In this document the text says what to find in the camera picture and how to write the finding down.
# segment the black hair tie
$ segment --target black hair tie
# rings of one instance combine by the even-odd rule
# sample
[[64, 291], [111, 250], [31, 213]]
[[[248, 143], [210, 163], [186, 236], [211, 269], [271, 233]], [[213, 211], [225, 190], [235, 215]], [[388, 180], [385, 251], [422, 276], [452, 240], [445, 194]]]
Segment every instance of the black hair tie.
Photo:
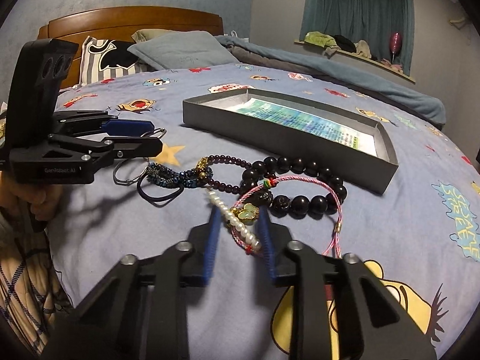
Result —
[[154, 198], [152, 196], [149, 196], [147, 195], [145, 192], [143, 192], [143, 189], [142, 189], [142, 181], [145, 177], [147, 177], [148, 175], [147, 174], [143, 174], [137, 181], [137, 191], [138, 191], [138, 194], [143, 198], [145, 199], [147, 202], [150, 202], [150, 203], [160, 203], [160, 202], [166, 202], [167, 200], [171, 200], [171, 199], [174, 199], [176, 197], [178, 197], [182, 192], [183, 190], [185, 189], [185, 187], [183, 186], [183, 184], [179, 184], [178, 185], [178, 190], [173, 192], [173, 193], [170, 193], [169, 195], [166, 195], [166, 196], [161, 196], [159, 198]]

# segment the red balloon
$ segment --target red balloon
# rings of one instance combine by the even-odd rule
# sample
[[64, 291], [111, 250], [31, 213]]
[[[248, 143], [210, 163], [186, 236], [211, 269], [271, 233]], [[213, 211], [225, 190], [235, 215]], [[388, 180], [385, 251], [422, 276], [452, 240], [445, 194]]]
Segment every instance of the red balloon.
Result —
[[390, 51], [396, 54], [402, 48], [402, 35], [399, 32], [394, 32], [390, 37]]

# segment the metal screw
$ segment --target metal screw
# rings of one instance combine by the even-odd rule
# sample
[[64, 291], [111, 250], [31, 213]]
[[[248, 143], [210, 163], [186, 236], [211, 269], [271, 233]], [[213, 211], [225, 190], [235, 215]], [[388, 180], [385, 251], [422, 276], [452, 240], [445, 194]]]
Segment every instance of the metal screw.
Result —
[[189, 251], [193, 247], [188, 241], [180, 241], [176, 246], [178, 251]]
[[132, 266], [137, 262], [137, 260], [138, 260], [138, 257], [135, 256], [134, 254], [126, 254], [121, 258], [120, 263], [123, 266]]
[[287, 246], [291, 251], [300, 251], [303, 249], [303, 244], [295, 239], [290, 241]]
[[360, 257], [353, 253], [346, 253], [343, 255], [343, 259], [347, 264], [357, 264], [361, 262]]

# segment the human hand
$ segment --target human hand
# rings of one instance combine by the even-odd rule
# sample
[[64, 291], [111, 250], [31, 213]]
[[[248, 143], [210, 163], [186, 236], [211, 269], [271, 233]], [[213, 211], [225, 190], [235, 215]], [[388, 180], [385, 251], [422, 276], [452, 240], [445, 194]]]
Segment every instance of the human hand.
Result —
[[30, 203], [30, 211], [37, 221], [51, 220], [62, 196], [61, 185], [19, 184], [11, 175], [0, 172], [0, 207], [13, 218], [20, 216], [18, 200]]

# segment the pillow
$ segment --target pillow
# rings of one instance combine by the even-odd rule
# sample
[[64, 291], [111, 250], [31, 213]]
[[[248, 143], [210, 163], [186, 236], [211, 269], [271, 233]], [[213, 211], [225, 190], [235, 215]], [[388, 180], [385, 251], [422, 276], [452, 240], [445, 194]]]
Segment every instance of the pillow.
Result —
[[147, 65], [138, 63], [138, 57], [127, 51], [133, 44], [87, 37], [82, 45], [81, 86], [148, 71]]
[[159, 28], [145, 28], [143, 30], [136, 31], [131, 38], [136, 43], [146, 42], [150, 39], [157, 38], [159, 36], [165, 35], [169, 32], [177, 32], [172, 30], [160, 30]]
[[205, 31], [170, 32], [134, 44], [128, 51], [157, 70], [238, 63], [227, 49]]

